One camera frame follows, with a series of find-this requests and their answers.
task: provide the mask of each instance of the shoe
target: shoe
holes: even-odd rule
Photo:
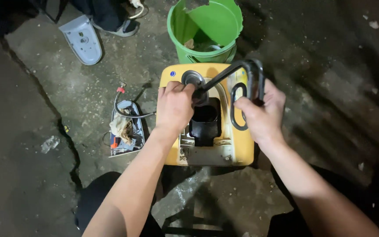
[[[90,21],[91,21],[91,24],[96,29],[103,30],[100,26],[98,26],[96,23],[94,23],[93,19],[91,19]],[[114,35],[121,36],[121,37],[129,37],[129,36],[135,35],[135,33],[137,33],[138,29],[139,29],[139,25],[137,24],[136,21],[131,20],[131,19],[126,19],[124,21],[124,23],[122,24],[122,26],[120,26],[116,32],[107,31],[107,30],[104,30],[104,31],[109,32],[109,33],[114,34]]]

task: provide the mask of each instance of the hand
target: hand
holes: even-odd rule
[[[282,135],[282,118],[286,96],[269,80],[265,81],[264,106],[254,105],[246,97],[235,101],[235,107],[245,114],[252,139],[260,148],[269,142],[284,142]]]
[[[166,87],[159,88],[156,128],[170,131],[173,137],[178,137],[194,114],[191,106],[194,90],[194,85],[183,85],[178,81],[170,81]]]

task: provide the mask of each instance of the foot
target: foot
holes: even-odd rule
[[[91,24],[96,29],[103,30],[100,26],[98,26],[97,24],[94,23],[93,19],[91,19]],[[121,36],[121,37],[128,37],[128,36],[135,35],[135,33],[137,33],[138,29],[139,29],[139,26],[138,26],[136,21],[131,20],[131,19],[126,19],[124,21],[124,23],[122,24],[122,26],[120,26],[116,32],[107,31],[107,30],[105,30],[105,31],[109,32],[111,34],[114,34],[114,35]]]

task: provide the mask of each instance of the forearm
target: forearm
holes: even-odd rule
[[[139,236],[146,222],[165,158],[175,139],[174,133],[158,128],[152,131],[140,153],[103,200],[83,236],[120,236],[116,230],[122,224],[118,222],[119,219],[125,220],[126,236]]]
[[[379,236],[376,225],[283,140],[261,147],[314,236]]]

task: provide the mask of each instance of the green bucket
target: green bucket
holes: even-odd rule
[[[235,40],[242,30],[242,13],[234,0],[210,0],[209,5],[187,12],[180,0],[168,14],[168,33],[176,46],[179,62],[230,63]],[[194,40],[194,49],[184,46]]]

